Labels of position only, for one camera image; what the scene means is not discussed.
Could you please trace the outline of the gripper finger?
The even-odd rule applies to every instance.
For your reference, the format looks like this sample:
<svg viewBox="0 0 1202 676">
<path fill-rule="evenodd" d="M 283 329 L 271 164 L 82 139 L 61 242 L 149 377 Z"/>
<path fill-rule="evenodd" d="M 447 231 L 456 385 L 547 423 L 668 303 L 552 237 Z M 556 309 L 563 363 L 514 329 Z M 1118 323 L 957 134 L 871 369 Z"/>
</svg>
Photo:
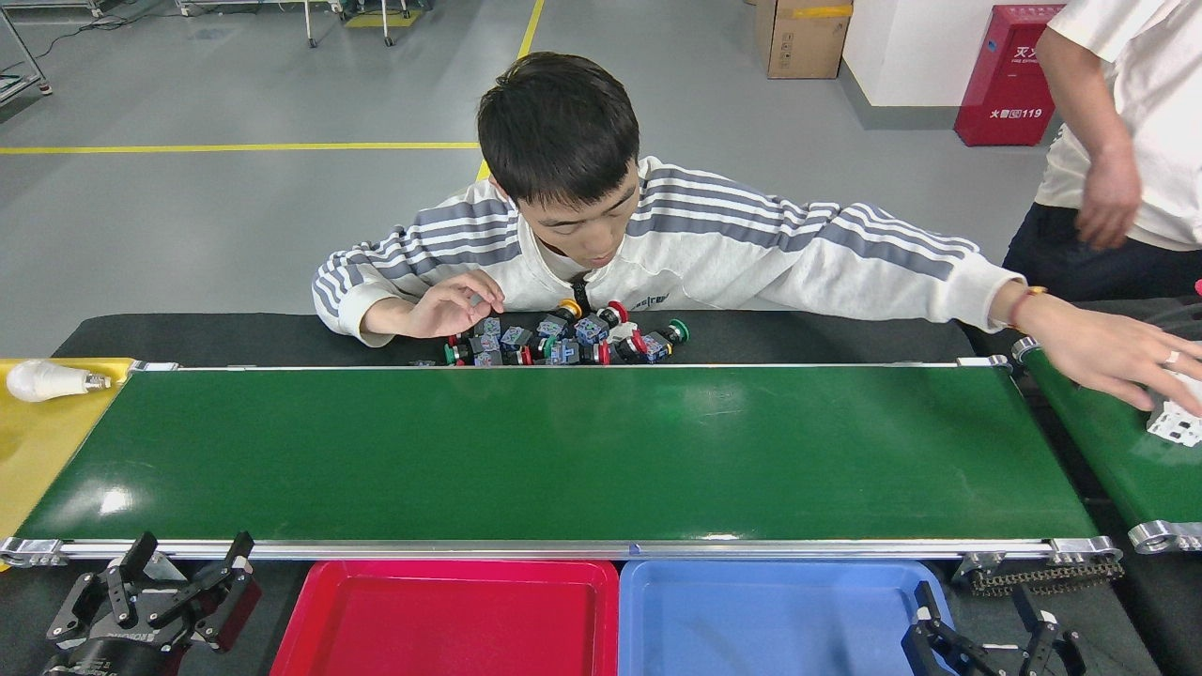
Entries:
<svg viewBox="0 0 1202 676">
<path fill-rule="evenodd" d="M 1060 660 L 1065 675 L 1085 675 L 1087 659 L 1079 634 L 1060 624 L 1049 611 L 1040 610 L 1029 587 L 1014 587 L 1012 600 L 1019 619 L 1030 634 L 1022 650 L 1023 660 L 1017 675 L 1045 675 L 1052 656 Z"/>
<path fill-rule="evenodd" d="M 914 591 L 917 612 L 902 638 L 902 650 L 915 675 L 1000 675 L 983 646 L 959 634 L 940 615 L 932 583 Z"/>
</svg>

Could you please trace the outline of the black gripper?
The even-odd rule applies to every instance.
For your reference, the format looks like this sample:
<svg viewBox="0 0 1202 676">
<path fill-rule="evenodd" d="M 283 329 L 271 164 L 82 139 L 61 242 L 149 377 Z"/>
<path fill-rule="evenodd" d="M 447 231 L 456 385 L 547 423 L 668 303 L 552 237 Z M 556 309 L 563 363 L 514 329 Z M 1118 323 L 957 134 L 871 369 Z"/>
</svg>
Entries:
<svg viewBox="0 0 1202 676">
<path fill-rule="evenodd" d="M 202 568 L 169 595 L 160 595 L 163 603 L 147 616 L 147 625 L 155 631 L 145 640 L 99 638 L 100 630 L 124 631 L 137 624 L 132 585 L 145 577 L 156 547 L 157 539 L 143 533 L 103 573 L 76 580 L 47 629 L 47 640 L 60 651 L 42 668 L 43 675 L 175 675 L 192 638 L 215 652 L 236 646 L 262 595 L 249 563 L 250 533 L 238 533 L 224 561 Z M 182 630 L 162 630 L 175 619 L 183 622 Z"/>
</svg>

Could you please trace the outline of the person's left hand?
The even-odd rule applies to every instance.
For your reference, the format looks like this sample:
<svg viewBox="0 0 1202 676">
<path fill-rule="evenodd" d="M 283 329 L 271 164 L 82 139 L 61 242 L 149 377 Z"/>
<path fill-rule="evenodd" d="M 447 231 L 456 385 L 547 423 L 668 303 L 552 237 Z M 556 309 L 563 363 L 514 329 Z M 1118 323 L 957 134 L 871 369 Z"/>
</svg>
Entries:
<svg viewBox="0 0 1202 676">
<path fill-rule="evenodd" d="M 1027 293 L 1010 324 L 1042 346 L 1051 364 L 1083 389 L 1150 411 L 1153 393 L 1201 415 L 1198 395 L 1180 379 L 1200 381 L 1200 346 L 1136 319 L 1085 312 L 1048 293 Z"/>
</svg>

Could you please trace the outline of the person's right hand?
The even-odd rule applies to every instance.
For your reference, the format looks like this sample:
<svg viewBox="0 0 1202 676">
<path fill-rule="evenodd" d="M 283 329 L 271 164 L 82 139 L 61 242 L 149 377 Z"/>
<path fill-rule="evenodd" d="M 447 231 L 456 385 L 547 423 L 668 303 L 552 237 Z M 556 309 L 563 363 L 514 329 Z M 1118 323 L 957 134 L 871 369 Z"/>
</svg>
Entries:
<svg viewBox="0 0 1202 676">
<path fill-rule="evenodd" d="M 471 330 L 492 313 L 505 312 L 505 293 L 483 269 L 439 281 L 404 313 L 400 336 L 435 338 Z"/>
<path fill-rule="evenodd" d="M 1142 180 L 1133 152 L 1105 149 L 1085 172 L 1085 192 L 1076 219 L 1079 239 L 1095 250 L 1119 248 L 1141 204 Z"/>
</svg>

